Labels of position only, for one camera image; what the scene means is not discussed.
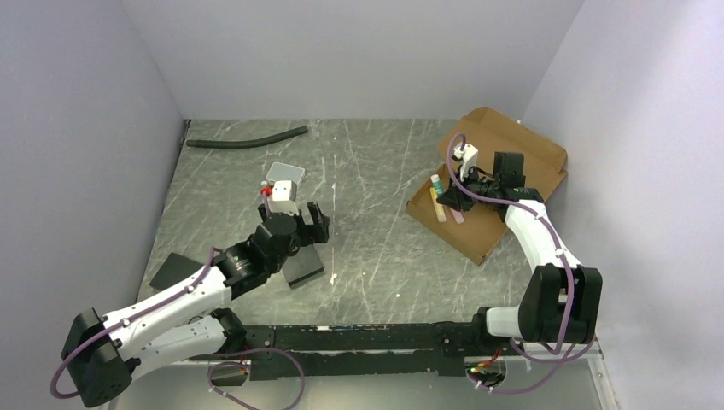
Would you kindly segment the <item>pink eraser bar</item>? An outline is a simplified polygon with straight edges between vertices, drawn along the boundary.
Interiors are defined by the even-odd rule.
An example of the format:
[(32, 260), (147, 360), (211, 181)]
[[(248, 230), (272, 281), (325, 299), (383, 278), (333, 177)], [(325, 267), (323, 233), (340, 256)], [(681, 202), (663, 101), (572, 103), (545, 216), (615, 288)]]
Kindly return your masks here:
[(461, 212), (450, 209), (450, 213), (457, 224), (463, 224), (465, 222), (464, 216)]

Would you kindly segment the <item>yellow glue stick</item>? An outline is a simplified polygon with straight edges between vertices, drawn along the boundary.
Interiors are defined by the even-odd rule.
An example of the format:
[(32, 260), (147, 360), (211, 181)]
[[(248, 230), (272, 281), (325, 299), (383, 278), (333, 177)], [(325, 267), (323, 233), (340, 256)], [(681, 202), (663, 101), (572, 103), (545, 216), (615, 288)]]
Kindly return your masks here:
[(434, 188), (434, 187), (430, 187), (430, 188), (429, 188), (429, 193), (430, 193), (430, 197), (431, 197), (431, 201), (432, 201), (432, 205), (433, 205), (433, 208), (434, 208), (434, 211), (435, 211), (435, 216), (436, 216), (436, 218), (437, 218), (437, 221), (438, 221), (439, 223), (444, 223), (444, 222), (446, 222), (446, 221), (447, 221), (447, 216), (446, 216), (446, 213), (445, 213), (445, 210), (444, 210), (443, 206), (442, 206), (440, 203), (437, 202), (437, 200), (438, 200), (438, 195), (437, 195), (437, 192), (436, 192), (435, 188)]

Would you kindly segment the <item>brown cardboard paper box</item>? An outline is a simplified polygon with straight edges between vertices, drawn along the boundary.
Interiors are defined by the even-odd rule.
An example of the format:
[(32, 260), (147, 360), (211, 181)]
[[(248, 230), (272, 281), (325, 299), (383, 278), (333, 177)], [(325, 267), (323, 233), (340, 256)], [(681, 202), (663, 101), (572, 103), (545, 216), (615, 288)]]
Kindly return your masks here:
[(511, 202), (541, 205), (567, 172), (567, 152), (553, 141), (482, 107), (438, 144), (442, 193), (426, 179), (406, 212), (479, 265), (508, 228)]

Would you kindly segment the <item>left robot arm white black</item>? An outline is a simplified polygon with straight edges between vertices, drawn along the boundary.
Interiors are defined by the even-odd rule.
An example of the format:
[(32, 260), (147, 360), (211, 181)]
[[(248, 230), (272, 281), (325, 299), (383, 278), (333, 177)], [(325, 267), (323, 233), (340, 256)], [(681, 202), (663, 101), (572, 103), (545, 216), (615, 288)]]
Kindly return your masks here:
[(58, 399), (80, 398), (99, 407), (141, 376), (189, 357), (237, 357), (246, 330), (225, 304), (265, 284), (301, 249), (330, 239), (330, 218), (316, 202), (300, 212), (270, 213), (247, 239), (214, 248), (207, 262), (171, 287), (129, 307), (104, 315), (89, 308), (70, 326), (62, 363), (50, 382)]

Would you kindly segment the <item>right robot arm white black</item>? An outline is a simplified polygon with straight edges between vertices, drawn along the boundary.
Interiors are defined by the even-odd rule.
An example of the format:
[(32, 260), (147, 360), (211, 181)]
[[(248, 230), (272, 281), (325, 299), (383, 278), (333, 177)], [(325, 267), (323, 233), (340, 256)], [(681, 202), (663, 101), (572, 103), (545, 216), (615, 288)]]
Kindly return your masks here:
[(524, 156), (497, 152), (493, 172), (475, 165), (477, 150), (461, 143), (449, 155), (449, 186), (438, 202), (458, 212), (487, 204), (514, 234), (531, 269), (522, 300), (514, 307), (484, 307), (483, 323), (470, 332), (480, 354), (491, 354), (504, 338), (539, 343), (558, 353), (565, 344), (594, 338), (603, 279), (564, 245), (548, 218), (542, 195), (525, 185)]

